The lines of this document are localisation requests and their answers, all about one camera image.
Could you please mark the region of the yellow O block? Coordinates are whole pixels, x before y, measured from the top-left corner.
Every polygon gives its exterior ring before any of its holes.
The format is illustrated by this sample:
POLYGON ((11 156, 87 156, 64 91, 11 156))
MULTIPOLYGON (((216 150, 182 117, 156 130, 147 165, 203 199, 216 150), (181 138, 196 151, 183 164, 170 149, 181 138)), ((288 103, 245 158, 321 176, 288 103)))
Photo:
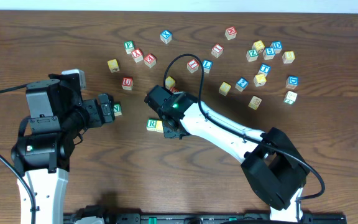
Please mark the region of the yellow O block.
POLYGON ((156 132, 159 132, 159 133, 163 132, 163 123, 161 120, 157 120, 156 132))

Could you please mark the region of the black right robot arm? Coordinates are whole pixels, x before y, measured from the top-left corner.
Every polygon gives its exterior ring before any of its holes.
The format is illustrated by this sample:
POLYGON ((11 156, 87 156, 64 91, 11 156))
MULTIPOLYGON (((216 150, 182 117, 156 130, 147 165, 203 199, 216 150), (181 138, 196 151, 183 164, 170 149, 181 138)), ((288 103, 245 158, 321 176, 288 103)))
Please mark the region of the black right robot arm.
POLYGON ((166 138, 198 136, 240 162, 253 192, 269 205, 271 220, 301 221, 299 199, 310 171, 284 132, 248 128, 187 92, 172 93, 160 85, 153 87, 144 101, 163 121, 166 138))

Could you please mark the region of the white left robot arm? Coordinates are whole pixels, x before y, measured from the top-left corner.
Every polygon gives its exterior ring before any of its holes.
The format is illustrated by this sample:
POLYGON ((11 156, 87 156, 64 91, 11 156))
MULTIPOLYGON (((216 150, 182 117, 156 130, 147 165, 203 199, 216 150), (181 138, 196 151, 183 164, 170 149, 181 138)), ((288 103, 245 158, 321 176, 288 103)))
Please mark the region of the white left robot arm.
POLYGON ((115 120, 113 97, 83 100, 77 78, 62 77, 27 85, 30 115, 19 126, 12 148, 21 198, 21 223, 63 223, 70 156, 90 128, 115 120))

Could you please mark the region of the green R block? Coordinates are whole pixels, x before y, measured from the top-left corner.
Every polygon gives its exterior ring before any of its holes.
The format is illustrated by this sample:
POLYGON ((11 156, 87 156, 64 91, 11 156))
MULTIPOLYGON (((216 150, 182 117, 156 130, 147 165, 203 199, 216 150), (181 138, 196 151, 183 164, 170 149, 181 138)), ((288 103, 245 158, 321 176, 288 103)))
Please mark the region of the green R block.
POLYGON ((157 129, 157 120, 156 119, 148 119, 146 128, 148 131, 156 131, 157 129))

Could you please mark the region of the blue T block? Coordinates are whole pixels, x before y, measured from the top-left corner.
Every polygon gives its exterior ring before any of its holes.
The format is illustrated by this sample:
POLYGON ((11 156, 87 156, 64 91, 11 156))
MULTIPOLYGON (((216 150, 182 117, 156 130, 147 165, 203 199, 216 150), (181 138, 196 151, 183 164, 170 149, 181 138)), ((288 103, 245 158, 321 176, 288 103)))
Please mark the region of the blue T block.
POLYGON ((271 66, 263 63, 259 68, 258 74, 264 74, 264 76, 266 77, 270 71, 271 71, 271 66))

